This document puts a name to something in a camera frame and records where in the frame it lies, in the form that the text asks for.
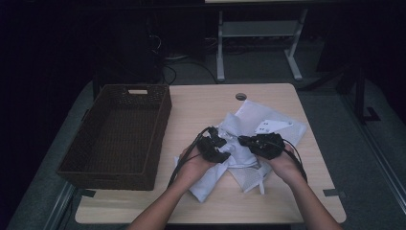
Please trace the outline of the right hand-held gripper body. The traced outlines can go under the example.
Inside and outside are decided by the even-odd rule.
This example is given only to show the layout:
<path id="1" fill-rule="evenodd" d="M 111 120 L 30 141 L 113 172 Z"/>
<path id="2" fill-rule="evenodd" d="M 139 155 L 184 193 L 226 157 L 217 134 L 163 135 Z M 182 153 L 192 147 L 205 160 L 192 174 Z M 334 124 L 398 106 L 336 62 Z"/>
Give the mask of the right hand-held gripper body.
<path id="1" fill-rule="evenodd" d="M 250 149 L 255 155 L 271 160 L 286 151 L 285 143 L 279 130 L 290 127 L 288 122 L 264 120 L 255 129 L 250 138 Z"/>

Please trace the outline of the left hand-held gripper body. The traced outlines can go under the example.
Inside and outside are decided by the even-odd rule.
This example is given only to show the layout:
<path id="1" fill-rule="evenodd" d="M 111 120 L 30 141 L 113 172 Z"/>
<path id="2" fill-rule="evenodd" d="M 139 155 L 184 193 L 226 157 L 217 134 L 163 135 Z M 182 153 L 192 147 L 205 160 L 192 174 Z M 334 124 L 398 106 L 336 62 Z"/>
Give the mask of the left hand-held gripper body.
<path id="1" fill-rule="evenodd" d="M 219 155 L 223 152 L 220 149 L 227 144 L 227 141 L 218 135 L 218 130 L 209 126 L 197 136 L 196 146 L 202 157 L 212 163 L 220 163 Z"/>

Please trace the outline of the white mesh laundry bag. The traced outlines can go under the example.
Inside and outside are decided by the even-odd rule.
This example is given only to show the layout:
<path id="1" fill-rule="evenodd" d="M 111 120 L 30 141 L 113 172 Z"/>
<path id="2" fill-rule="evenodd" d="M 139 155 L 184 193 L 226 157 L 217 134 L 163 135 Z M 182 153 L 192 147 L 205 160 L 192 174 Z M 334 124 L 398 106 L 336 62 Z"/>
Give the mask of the white mesh laundry bag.
<path id="1" fill-rule="evenodd" d="M 231 153 L 228 160 L 229 172 L 244 193 L 259 186 L 263 195 L 263 181 L 272 172 L 272 168 L 259 161 L 247 147 L 242 146 L 237 137 L 275 132 L 295 146 L 304 136 L 306 125 L 273 108 L 245 101 L 235 114 L 229 113 L 226 116 L 220 129 L 228 136 L 227 148 Z"/>

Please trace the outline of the white garment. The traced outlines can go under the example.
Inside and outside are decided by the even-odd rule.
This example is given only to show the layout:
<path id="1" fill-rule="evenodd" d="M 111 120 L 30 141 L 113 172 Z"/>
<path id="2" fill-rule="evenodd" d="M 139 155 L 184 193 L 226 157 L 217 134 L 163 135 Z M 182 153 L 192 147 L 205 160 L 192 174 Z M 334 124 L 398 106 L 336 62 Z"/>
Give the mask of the white garment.
<path id="1" fill-rule="evenodd" d="M 232 174 L 244 193 L 257 186 L 263 193 L 263 178 L 270 172 L 270 168 L 263 166 L 237 139 L 240 135 L 253 135 L 260 122 L 261 118 L 255 115 L 228 113 L 216 127 L 217 134 L 210 134 L 210 137 L 219 137 L 226 141 L 216 149 L 221 156 L 225 156 L 226 153 L 230 153 L 230 156 L 206 171 L 203 177 L 190 187 L 190 191 L 199 202 L 206 200 L 216 182 L 226 171 Z"/>

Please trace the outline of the brown woven basket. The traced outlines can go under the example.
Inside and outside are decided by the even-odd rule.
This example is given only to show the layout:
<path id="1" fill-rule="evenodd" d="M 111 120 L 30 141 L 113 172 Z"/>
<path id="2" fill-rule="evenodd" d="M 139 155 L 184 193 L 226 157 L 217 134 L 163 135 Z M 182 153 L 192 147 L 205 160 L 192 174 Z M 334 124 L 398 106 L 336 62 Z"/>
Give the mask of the brown woven basket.
<path id="1" fill-rule="evenodd" d="M 170 111 L 167 85 L 105 85 L 56 173 L 82 189 L 151 191 Z"/>

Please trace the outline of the person's left hand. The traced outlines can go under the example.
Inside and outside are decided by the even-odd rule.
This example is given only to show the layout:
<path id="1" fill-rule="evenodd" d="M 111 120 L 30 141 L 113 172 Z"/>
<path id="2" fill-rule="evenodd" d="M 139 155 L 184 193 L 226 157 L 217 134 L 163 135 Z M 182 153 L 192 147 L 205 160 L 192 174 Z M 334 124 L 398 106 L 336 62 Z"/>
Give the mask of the person's left hand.
<path id="1" fill-rule="evenodd" d="M 186 162 L 180 168 L 173 185 L 187 191 L 193 184 L 203 177 L 214 163 L 205 160 L 197 148 L 193 148 Z"/>

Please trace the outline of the person's right hand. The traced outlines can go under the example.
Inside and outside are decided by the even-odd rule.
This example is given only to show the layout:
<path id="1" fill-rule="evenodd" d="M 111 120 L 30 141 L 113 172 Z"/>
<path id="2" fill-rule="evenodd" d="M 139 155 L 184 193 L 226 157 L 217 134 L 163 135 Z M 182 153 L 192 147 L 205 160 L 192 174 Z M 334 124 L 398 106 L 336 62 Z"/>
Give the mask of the person's right hand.
<path id="1" fill-rule="evenodd" d="M 305 183 L 305 180 L 297 168 L 294 160 L 286 153 L 282 152 L 279 156 L 273 159 L 266 159 L 259 156 L 259 159 L 266 162 L 288 186 Z"/>

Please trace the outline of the desk with white metal legs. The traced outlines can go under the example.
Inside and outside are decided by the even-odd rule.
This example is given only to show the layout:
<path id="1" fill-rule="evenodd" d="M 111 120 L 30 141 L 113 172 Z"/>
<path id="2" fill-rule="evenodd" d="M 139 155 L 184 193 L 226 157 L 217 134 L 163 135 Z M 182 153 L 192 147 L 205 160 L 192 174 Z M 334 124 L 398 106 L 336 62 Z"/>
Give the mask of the desk with white metal legs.
<path id="1" fill-rule="evenodd" d="M 216 76 L 225 81 L 224 39 L 247 37 L 289 37 L 290 45 L 284 50 L 284 56 L 295 81 L 303 79 L 295 59 L 295 53 L 302 36 L 308 10 L 312 4 L 321 0 L 205 0 L 207 7 L 219 7 L 217 20 Z M 296 19 L 239 20 L 224 19 L 225 8 L 237 8 L 247 11 L 249 8 L 271 10 L 273 8 L 297 8 L 300 14 Z"/>

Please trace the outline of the black metal stand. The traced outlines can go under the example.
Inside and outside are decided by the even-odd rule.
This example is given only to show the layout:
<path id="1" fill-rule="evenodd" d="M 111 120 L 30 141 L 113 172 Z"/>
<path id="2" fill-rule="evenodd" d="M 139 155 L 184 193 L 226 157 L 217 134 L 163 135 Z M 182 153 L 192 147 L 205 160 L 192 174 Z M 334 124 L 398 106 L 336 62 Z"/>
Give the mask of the black metal stand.
<path id="1" fill-rule="evenodd" d="M 358 77 L 356 78 L 354 113 L 362 125 L 366 122 L 380 120 L 372 107 L 365 107 L 365 73 L 362 68 L 359 69 Z"/>

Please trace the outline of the metal floor rail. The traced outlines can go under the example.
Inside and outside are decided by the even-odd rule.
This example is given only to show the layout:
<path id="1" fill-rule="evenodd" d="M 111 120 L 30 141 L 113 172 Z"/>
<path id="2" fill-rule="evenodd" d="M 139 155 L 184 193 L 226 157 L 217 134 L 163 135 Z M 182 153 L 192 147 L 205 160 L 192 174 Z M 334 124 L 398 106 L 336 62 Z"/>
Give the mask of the metal floor rail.
<path id="1" fill-rule="evenodd" d="M 64 213 L 68 209 L 71 199 L 74 196 L 76 187 L 65 182 L 62 186 L 60 193 L 56 197 L 56 202 L 51 210 L 51 214 L 43 227 L 43 230 L 57 230 L 62 222 Z"/>
<path id="2" fill-rule="evenodd" d="M 352 121 L 355 123 L 356 128 L 361 132 L 364 140 L 371 149 L 378 168 L 382 171 L 383 177 L 394 194 L 399 207 L 406 215 L 406 188 L 399 180 L 399 177 L 385 156 L 384 150 L 379 146 L 378 142 L 372 135 L 372 132 L 367 127 L 368 122 L 380 122 L 380 118 L 372 107 L 367 108 L 367 116 L 364 114 L 357 115 L 355 104 L 348 96 L 340 96 L 340 101 L 343 103 L 345 109 L 350 114 Z"/>

